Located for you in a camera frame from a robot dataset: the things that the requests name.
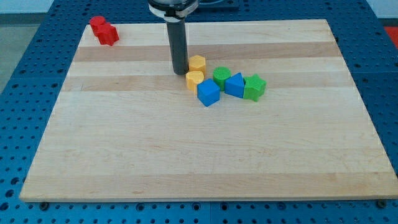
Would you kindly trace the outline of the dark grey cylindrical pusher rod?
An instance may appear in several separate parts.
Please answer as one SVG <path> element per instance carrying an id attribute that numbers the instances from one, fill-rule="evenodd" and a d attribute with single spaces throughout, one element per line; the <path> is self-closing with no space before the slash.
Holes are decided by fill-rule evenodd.
<path id="1" fill-rule="evenodd" d="M 184 75 L 188 72 L 188 50 L 185 21 L 167 22 L 170 53 L 174 73 Z"/>

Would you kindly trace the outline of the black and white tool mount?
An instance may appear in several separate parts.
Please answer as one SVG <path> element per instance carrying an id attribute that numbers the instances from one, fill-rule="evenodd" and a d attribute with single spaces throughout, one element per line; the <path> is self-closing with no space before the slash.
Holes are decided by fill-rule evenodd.
<path id="1" fill-rule="evenodd" d="M 148 0 L 151 13 L 166 22 L 184 20 L 198 7 L 198 0 Z"/>

